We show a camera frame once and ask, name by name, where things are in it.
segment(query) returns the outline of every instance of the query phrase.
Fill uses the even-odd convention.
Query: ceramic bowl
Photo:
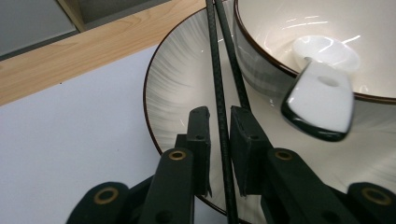
[[[324,35],[346,43],[361,58],[351,75],[358,100],[396,104],[396,2],[370,0],[235,0],[234,41],[246,81],[279,105],[301,68],[292,43]]]

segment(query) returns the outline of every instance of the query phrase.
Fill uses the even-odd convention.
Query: white plate
[[[224,6],[231,23],[233,3],[227,1]],[[226,105],[230,108],[239,102],[219,25],[218,35]],[[160,152],[174,147],[178,133],[187,132],[188,115],[192,109],[208,106],[211,113],[210,184],[213,198],[207,199],[224,210],[217,112],[204,10],[178,25],[157,48],[148,67],[144,93],[148,128]],[[299,153],[326,184],[346,191],[351,183],[367,181],[396,191],[394,131],[378,130],[372,125],[370,129],[353,128],[340,143],[319,141],[291,128],[267,99],[249,85],[247,94],[253,114],[273,145]],[[369,106],[367,104],[359,103],[358,106]],[[259,196],[237,197],[237,203],[240,218],[251,223],[264,223]]]

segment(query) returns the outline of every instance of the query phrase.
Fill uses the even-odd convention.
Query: ceramic spoon
[[[359,55],[343,42],[310,35],[293,43],[303,72],[282,104],[282,114],[300,130],[326,141],[340,141],[350,128],[354,95],[349,75]]]

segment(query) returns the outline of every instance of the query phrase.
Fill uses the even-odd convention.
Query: wooden edge
[[[0,105],[159,44],[204,0],[172,0],[0,62]]]
[[[57,0],[64,9],[69,19],[76,25],[80,32],[86,31],[85,23],[82,19],[78,0]]]

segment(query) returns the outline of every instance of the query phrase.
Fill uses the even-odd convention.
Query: black chopstick
[[[230,27],[228,26],[227,16],[224,11],[224,6],[221,0],[215,0],[215,5],[216,5],[216,10],[218,12],[219,23],[220,23],[221,31],[223,33],[223,38],[225,42],[225,47],[227,49],[228,58],[230,61],[231,68],[233,70],[233,81],[235,83],[236,91],[238,93],[239,104],[241,105],[242,108],[251,111],[244,79],[242,78],[241,69],[239,68],[238,61],[236,60],[235,48],[233,46],[233,38],[231,36]]]
[[[221,77],[218,35],[216,31],[215,10],[212,0],[206,0],[207,22],[209,27],[210,49],[212,53],[213,80],[215,84],[216,107],[219,124],[219,140],[224,182],[225,203],[228,223],[238,223],[235,189],[233,184],[233,166],[231,162],[230,141],[225,109],[224,90]]]

